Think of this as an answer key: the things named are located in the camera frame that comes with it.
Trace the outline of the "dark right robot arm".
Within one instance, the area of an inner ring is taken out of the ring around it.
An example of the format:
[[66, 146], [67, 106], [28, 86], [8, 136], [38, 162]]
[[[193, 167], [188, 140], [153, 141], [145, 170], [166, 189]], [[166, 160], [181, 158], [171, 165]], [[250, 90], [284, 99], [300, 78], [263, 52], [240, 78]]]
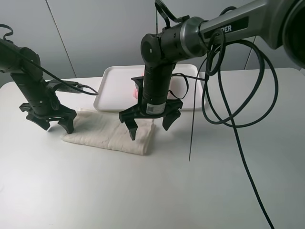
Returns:
[[144, 75], [135, 77], [138, 102], [121, 111], [119, 119], [135, 139], [136, 119], [162, 118], [164, 129], [180, 117], [181, 99], [169, 100], [170, 81], [180, 61], [211, 54], [214, 45], [244, 43], [260, 36], [271, 49], [284, 47], [300, 67], [305, 65], [305, 3], [302, 0], [255, 0], [228, 8], [210, 21], [199, 17], [176, 18], [160, 0], [155, 7], [166, 22], [159, 34], [146, 34], [141, 41]]

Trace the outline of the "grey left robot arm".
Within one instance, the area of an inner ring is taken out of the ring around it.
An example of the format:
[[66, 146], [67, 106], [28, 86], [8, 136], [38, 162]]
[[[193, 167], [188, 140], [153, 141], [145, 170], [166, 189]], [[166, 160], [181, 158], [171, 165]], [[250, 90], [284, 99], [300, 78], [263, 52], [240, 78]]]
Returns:
[[45, 81], [39, 56], [29, 48], [21, 48], [1, 39], [0, 71], [9, 73], [27, 103], [20, 105], [27, 112], [26, 119], [48, 130], [51, 121], [57, 121], [68, 134], [74, 131], [73, 120], [76, 111], [62, 105], [56, 91], [70, 92], [69, 87], [76, 82]]

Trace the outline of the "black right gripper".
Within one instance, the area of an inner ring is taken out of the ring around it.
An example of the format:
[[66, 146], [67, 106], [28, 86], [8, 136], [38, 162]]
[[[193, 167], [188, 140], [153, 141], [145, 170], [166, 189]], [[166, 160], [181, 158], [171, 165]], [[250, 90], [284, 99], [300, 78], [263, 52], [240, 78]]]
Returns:
[[136, 105], [119, 112], [119, 120], [125, 123], [132, 141], [136, 139], [138, 125], [135, 119], [162, 118], [163, 128], [167, 131], [176, 119], [181, 116], [183, 102], [179, 98], [168, 99], [170, 82], [175, 63], [150, 67], [145, 65], [144, 76], [139, 85]]

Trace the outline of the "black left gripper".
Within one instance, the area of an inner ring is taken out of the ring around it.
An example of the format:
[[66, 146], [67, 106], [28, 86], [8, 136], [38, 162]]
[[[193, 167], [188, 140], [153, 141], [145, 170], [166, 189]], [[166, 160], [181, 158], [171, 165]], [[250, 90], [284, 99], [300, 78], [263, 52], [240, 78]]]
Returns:
[[28, 113], [26, 119], [46, 131], [51, 126], [50, 120], [59, 120], [58, 124], [68, 134], [73, 133], [76, 112], [63, 106], [56, 95], [56, 91], [65, 86], [58, 80], [46, 82], [42, 77], [35, 80], [29, 74], [19, 74], [19, 89], [28, 101], [20, 106], [22, 112]]

